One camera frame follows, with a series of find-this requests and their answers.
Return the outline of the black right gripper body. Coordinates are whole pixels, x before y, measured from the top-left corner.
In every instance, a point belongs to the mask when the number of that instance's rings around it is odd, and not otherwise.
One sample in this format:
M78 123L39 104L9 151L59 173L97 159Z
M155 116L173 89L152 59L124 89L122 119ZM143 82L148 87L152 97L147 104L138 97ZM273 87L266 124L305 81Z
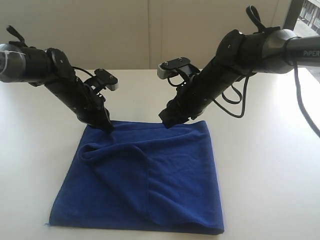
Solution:
M176 96L169 102L175 105L175 111L187 120L196 119L209 104L225 90L224 75L194 75L189 81L173 84Z

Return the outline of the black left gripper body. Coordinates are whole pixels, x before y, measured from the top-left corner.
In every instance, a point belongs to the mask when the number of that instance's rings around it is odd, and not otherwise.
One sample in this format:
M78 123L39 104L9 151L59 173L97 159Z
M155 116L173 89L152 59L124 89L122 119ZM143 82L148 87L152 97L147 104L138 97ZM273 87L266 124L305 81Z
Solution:
M104 98L79 79L74 82L60 79L53 82L53 94L63 102L81 122L94 127L97 111L106 110Z

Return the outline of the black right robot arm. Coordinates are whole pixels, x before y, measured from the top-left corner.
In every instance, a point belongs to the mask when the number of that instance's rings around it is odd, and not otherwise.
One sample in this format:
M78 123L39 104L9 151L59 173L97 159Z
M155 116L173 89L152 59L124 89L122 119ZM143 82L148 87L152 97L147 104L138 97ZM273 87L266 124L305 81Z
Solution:
M196 119L214 99L245 77L256 73L285 74L294 65L319 64L319 36L299 37L289 29L245 35L235 29L222 39L215 56L202 70L186 57L159 64L160 79L183 78L175 85L176 96L159 117L169 129Z

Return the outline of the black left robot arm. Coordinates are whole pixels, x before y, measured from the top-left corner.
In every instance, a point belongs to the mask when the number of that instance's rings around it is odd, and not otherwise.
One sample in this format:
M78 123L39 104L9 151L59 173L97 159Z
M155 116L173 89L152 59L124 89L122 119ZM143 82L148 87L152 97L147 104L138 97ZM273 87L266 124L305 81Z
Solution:
M114 130L105 108L103 89L115 91L118 79L103 68L86 81L76 75L65 53L3 43L0 46L0 80L3 83L29 83L45 86L83 123L107 133Z

